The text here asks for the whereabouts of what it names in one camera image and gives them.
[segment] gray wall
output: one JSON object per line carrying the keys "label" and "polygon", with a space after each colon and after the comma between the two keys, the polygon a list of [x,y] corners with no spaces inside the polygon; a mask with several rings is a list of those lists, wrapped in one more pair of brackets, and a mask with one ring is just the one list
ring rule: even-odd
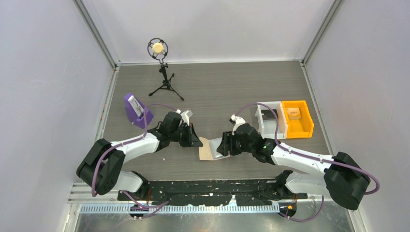
{"label": "gray wall", "polygon": [[96,23],[108,35],[104,40],[112,41],[111,53],[122,63],[154,62],[146,45],[155,37],[168,43],[167,61],[301,59],[333,2],[84,1],[96,9]]}
{"label": "gray wall", "polygon": [[409,231],[410,2],[347,0],[309,61],[334,151],[381,189],[363,199],[368,231]]}
{"label": "gray wall", "polygon": [[71,0],[2,0],[1,231],[57,231],[112,73]]}

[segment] microphone stand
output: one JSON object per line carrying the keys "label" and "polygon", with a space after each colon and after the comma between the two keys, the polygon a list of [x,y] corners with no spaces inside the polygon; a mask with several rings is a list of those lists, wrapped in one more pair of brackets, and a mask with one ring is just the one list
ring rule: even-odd
{"label": "microphone stand", "polygon": [[166,68],[168,68],[168,63],[165,63],[165,64],[161,63],[160,73],[162,73],[162,75],[164,76],[164,80],[162,81],[162,86],[160,86],[158,89],[154,90],[154,92],[148,94],[148,96],[151,97],[158,90],[164,89],[164,90],[169,90],[169,91],[172,91],[172,92],[176,93],[180,97],[181,100],[184,100],[184,98],[181,97],[181,95],[178,92],[176,92],[174,88],[172,88],[171,80],[174,77],[174,73],[168,79],[167,74],[166,74]]}

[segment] table surface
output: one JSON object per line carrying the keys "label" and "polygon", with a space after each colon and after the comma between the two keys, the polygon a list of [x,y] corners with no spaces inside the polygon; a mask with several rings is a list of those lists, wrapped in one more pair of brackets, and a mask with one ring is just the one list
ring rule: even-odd
{"label": "table surface", "polygon": [[[143,133],[128,121],[125,114],[123,98],[127,93],[134,94],[144,105],[164,103],[182,111],[190,108],[193,112],[190,120],[196,133],[207,139],[218,138],[222,132],[231,131],[230,116],[246,104],[306,100],[315,123],[313,137],[282,142],[310,152],[328,154],[298,61],[170,64],[168,76],[175,73],[172,86],[185,101],[167,90],[148,96],[162,85],[159,68],[159,65],[120,67],[104,131],[106,140],[120,141]],[[156,126],[170,111],[160,106],[150,110],[154,119],[148,128]],[[256,106],[252,106],[240,116],[258,129],[255,111]],[[123,170],[137,171],[148,180],[215,180],[273,178],[289,168],[260,163],[248,153],[216,161],[201,161],[197,147],[182,148],[178,143],[171,143],[159,152],[125,163]]]}

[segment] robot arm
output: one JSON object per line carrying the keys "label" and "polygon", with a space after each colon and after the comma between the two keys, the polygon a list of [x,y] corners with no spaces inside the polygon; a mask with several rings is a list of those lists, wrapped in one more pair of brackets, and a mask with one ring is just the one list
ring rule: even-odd
{"label": "robot arm", "polygon": [[[339,152],[336,156],[320,155],[293,148],[280,141],[280,146],[278,146],[274,139],[262,138],[257,130],[246,123],[243,118],[233,115],[230,122],[234,124],[234,129],[223,133],[217,152],[224,156],[235,156],[248,152],[262,163],[283,165],[307,173],[284,171],[277,176],[279,195],[318,194],[331,197],[347,209],[356,210],[358,208],[370,184],[369,177],[348,168],[322,162],[323,160],[337,161],[360,168],[348,154]],[[320,161],[304,158],[292,151],[317,157]]]}
{"label": "robot arm", "polygon": [[154,153],[167,147],[170,142],[179,142],[182,147],[203,146],[189,122],[190,110],[169,112],[155,128],[149,129],[143,139],[137,136],[131,139],[108,142],[99,139],[88,152],[77,169],[77,176],[91,186],[94,170],[102,154],[114,147],[101,164],[96,181],[96,192],[104,195],[111,190],[126,190],[146,193],[147,180],[136,172],[121,171],[122,165],[138,156]]}

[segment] purple block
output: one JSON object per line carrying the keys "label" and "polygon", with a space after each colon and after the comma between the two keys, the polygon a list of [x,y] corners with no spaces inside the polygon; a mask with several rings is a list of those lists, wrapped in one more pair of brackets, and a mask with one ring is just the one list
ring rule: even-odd
{"label": "purple block", "polygon": [[[134,108],[128,102],[128,99],[131,96],[133,96],[132,93],[127,93],[124,97],[125,113],[127,114],[128,120],[132,124],[138,126],[139,128],[144,129],[145,128],[144,117],[146,117],[146,124],[149,125],[149,123],[152,121],[154,116],[152,115],[151,111],[149,109],[147,109],[147,112],[145,114],[143,114],[141,117],[139,117],[138,114],[135,112]],[[142,102],[140,100],[138,100],[136,97],[135,97],[135,99],[141,105],[142,109],[144,109],[144,107],[145,107],[144,104],[142,104]]]}

